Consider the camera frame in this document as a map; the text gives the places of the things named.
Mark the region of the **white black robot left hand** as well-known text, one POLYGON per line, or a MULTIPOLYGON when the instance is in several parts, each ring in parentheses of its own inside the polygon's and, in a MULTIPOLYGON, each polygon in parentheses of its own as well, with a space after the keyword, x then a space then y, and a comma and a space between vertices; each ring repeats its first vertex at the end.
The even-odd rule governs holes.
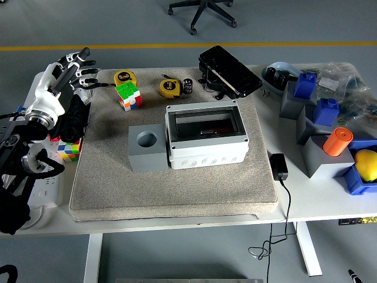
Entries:
POLYGON ((27 108, 25 119, 36 121, 51 130, 58 118, 68 111, 74 91, 81 88, 84 68, 94 65, 87 61, 88 47, 68 54, 47 66, 35 89, 35 100, 27 108))

